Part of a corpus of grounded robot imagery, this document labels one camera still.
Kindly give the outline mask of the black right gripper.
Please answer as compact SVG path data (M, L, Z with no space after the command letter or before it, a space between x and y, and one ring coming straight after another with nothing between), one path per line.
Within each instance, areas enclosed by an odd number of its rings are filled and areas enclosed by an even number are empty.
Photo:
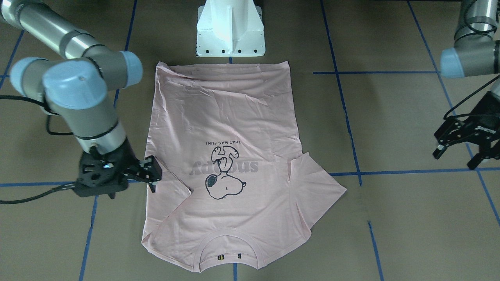
M73 192L80 197L107 194L114 199L116 193L128 188L127 180L147 183L152 193L161 180L162 169L153 155L139 161L128 139L116 150L100 154L96 146L83 152Z

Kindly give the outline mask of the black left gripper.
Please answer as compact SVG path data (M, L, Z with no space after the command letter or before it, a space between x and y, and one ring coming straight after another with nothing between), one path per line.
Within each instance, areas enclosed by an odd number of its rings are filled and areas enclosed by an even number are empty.
M484 160L499 160L499 96L488 91L470 113L446 116L434 137L438 144L432 153L435 159L449 146L469 142L479 147L479 152L467 163L470 170L475 170Z

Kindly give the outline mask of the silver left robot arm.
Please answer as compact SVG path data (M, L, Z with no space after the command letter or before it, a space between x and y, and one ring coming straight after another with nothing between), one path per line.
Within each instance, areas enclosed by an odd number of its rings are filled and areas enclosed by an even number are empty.
M494 35L499 27L498 0L463 0L452 48L441 53L441 75L445 78L466 78L495 75L486 83L487 91L470 113L452 116L453 107L443 116L443 124L434 137L438 143L433 152L439 159L455 144L468 142L479 151L467 163L470 170L483 161L499 159L499 40Z

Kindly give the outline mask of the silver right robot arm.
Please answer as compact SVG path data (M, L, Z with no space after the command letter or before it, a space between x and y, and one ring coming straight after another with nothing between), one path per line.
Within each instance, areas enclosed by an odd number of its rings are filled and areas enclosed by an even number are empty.
M62 60L27 57L12 68L10 79L19 96L2 99L39 105L48 115L62 117L82 147L77 179L37 196L1 203L26 203L62 190L80 197L107 194L114 199L129 180L156 191L161 168L152 155L138 160L108 92L138 84L143 66L131 52L114 52L77 28L41 0L2 0L1 21L39 39Z

